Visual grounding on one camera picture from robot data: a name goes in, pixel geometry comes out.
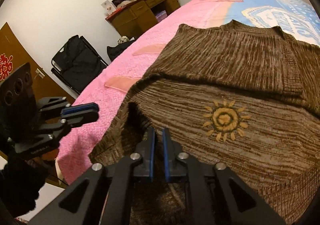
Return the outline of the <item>left hand in black sleeve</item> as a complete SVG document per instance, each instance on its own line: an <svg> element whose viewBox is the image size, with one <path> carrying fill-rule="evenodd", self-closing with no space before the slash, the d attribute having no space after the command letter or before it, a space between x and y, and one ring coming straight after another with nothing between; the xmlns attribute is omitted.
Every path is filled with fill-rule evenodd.
<svg viewBox="0 0 320 225"><path fill-rule="evenodd" d="M16 224L15 218L35 209L47 175L48 169L34 162L8 158L1 170L1 224Z"/></svg>

